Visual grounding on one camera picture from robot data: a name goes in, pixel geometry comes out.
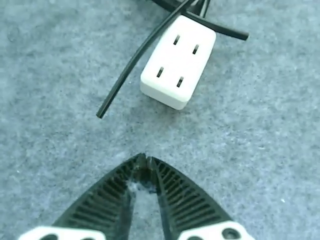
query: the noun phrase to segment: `white power strip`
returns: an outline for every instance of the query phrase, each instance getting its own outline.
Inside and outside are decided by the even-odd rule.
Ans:
[[[164,32],[141,74],[140,89],[176,110],[191,99],[216,41],[216,33],[180,15]]]

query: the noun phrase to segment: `gray carpet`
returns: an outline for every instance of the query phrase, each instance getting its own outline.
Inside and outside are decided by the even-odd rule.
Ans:
[[[257,240],[319,239],[319,12],[317,0],[213,0],[207,18],[250,37],[217,35],[187,107],[140,92],[150,49],[101,120],[168,13],[146,0],[1,0],[0,239],[50,225],[140,152],[194,180]],[[162,240],[157,205],[144,206],[130,240]]]

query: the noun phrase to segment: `power cord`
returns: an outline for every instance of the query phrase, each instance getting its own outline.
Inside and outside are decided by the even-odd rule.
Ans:
[[[172,12],[174,9],[176,9],[178,4],[177,0],[152,0],[152,1],[169,12]],[[207,28],[210,28],[211,30],[217,33],[220,33],[232,38],[244,40],[244,41],[248,39],[249,33],[247,32],[231,29],[229,27],[222,26],[206,20],[205,15],[209,6],[209,2],[210,2],[209,0],[204,2],[203,8],[199,15],[189,10],[184,11],[181,14],[192,19],[193,21],[196,21],[199,24],[206,26]]]
[[[177,0],[152,0],[154,3],[158,4],[162,8],[166,9],[167,11],[171,12],[171,14],[157,27],[153,30],[153,32],[148,36],[148,38],[143,42],[143,44],[139,47],[139,49],[135,52],[132,56],[128,64],[123,69],[122,73],[120,74],[119,78],[113,85],[111,91],[103,101],[101,107],[99,108],[96,116],[102,119],[110,107],[111,103],[113,102],[114,98],[116,97],[117,93],[119,92],[120,88],[126,81],[128,75],[135,67],[141,56],[145,53],[147,48],[155,41],[155,39],[177,18],[178,15],[182,14],[191,20],[217,32],[220,34],[224,34],[233,38],[237,38],[240,40],[247,40],[249,34],[246,32],[230,29],[225,26],[221,26],[215,23],[212,23],[205,19],[209,4],[211,0],[202,0],[201,1],[201,9],[198,14],[195,14],[192,11],[186,10],[191,6],[191,4],[197,0],[184,0],[182,3],[178,2]]]
[[[128,64],[125,66],[124,70],[120,74],[119,78],[113,85],[111,91],[105,98],[103,104],[101,105],[100,109],[96,113],[96,116],[102,119],[108,110],[109,106],[111,105],[112,101],[116,97],[117,93],[119,92],[120,88],[126,81],[128,75],[137,64],[138,60],[147,50],[147,48],[152,44],[152,42],[173,22],[173,20],[181,14],[182,11],[187,9],[195,0],[184,0],[172,13],[158,26],[156,27],[153,32],[147,37],[147,39],[143,42],[143,44],[139,47],[139,49],[135,52],[132,56]]]

